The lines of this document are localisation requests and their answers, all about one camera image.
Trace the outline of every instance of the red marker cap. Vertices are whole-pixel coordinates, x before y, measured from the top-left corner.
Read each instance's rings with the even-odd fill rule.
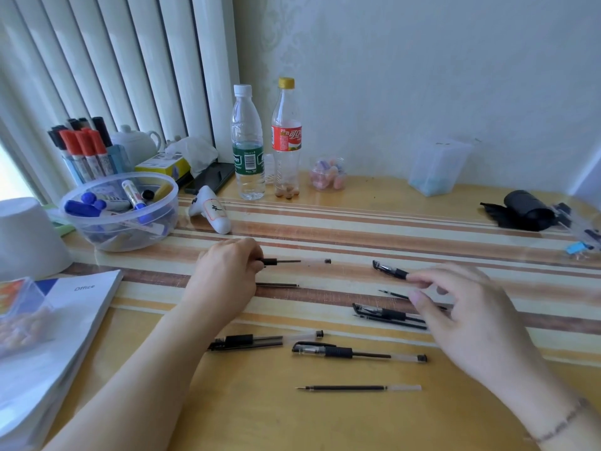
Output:
[[[96,154],[102,155],[106,153],[106,147],[104,142],[102,142],[102,136],[98,131],[95,130],[86,130],[87,134],[90,135],[90,139],[92,139],[92,144],[96,150]]]
[[[92,144],[92,140],[90,139],[90,135],[87,131],[77,131],[75,132],[77,139],[79,141],[79,145],[81,146],[81,150],[84,152],[86,156],[94,156],[96,155],[96,151],[94,150],[94,145]]]
[[[77,140],[75,131],[60,130],[58,133],[61,135],[61,137],[65,141],[65,145],[67,146],[67,151],[69,152],[69,154],[82,155],[81,146],[79,145],[79,141]]]

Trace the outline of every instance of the yellow bottle cap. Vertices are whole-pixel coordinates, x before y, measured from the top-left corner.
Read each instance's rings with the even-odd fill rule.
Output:
[[[285,90],[291,90],[295,87],[294,77],[280,77],[278,79],[278,87]]]

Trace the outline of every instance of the forearm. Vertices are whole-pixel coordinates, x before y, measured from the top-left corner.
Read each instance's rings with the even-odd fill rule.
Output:
[[[164,451],[205,348],[219,329],[176,307],[44,451]]]
[[[498,396],[536,438],[553,432],[577,408],[581,398],[551,371],[524,376],[518,386],[508,386]],[[592,405],[580,409],[563,430],[541,443],[540,448],[544,451],[601,449],[601,417]]]

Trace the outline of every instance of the person's left hand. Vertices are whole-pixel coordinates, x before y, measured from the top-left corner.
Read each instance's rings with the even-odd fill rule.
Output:
[[[214,324],[218,331],[254,296],[255,275],[263,270],[263,250],[254,239],[229,239],[200,255],[186,286],[182,306]]]

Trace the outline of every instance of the white handheld device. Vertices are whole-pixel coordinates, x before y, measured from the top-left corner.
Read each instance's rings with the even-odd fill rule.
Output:
[[[219,234],[227,234],[231,231],[231,222],[227,218],[225,209],[208,185],[199,189],[188,208],[188,215],[202,215]]]

